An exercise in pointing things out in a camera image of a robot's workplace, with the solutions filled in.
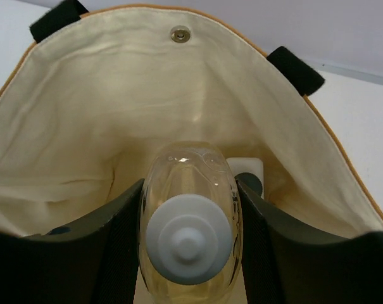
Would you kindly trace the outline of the white square bottle black cap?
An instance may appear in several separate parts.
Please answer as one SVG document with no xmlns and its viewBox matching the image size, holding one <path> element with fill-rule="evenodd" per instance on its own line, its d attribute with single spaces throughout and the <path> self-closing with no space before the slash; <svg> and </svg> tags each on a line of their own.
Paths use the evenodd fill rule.
<svg viewBox="0 0 383 304">
<path fill-rule="evenodd" d="M 235 179 L 242 179 L 257 195 L 264 198 L 264 166 L 259 158 L 228 158 L 227 163 Z"/>
</svg>

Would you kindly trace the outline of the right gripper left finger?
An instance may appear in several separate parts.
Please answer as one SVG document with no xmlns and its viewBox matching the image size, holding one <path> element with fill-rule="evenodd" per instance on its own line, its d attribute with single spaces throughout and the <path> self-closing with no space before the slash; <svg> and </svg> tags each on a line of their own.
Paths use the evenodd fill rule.
<svg viewBox="0 0 383 304">
<path fill-rule="evenodd" d="M 45 235 L 0 232 L 0 303 L 132 303 L 142 185 Z"/>
</svg>

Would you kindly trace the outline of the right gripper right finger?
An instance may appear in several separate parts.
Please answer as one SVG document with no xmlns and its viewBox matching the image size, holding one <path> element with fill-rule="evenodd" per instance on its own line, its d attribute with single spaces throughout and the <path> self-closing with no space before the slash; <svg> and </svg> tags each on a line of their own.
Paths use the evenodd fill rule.
<svg viewBox="0 0 383 304">
<path fill-rule="evenodd" d="M 383 232 L 345 238 L 310 226 L 238 179 L 248 303 L 383 303 Z"/>
</svg>

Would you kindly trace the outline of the mustard canvas tote bag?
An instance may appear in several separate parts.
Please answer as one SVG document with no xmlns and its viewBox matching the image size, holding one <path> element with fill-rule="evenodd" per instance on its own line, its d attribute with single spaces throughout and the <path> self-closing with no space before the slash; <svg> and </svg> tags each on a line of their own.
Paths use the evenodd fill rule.
<svg viewBox="0 0 383 304">
<path fill-rule="evenodd" d="M 308 96 L 222 21 L 134 4 L 33 43 L 0 90 L 0 231 L 45 234 L 116 198 L 176 141 L 265 166 L 265 197 L 345 237 L 383 212 Z"/>
</svg>

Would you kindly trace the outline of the clear yellow liquid bottle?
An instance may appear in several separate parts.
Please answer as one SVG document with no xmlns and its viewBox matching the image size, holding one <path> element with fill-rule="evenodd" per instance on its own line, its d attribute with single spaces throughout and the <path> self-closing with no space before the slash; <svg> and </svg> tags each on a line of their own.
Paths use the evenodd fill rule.
<svg viewBox="0 0 383 304">
<path fill-rule="evenodd" d="M 138 255 L 155 303 L 225 303 L 241 267 L 242 212 L 229 164 L 207 142 L 165 146 L 145 178 Z"/>
</svg>

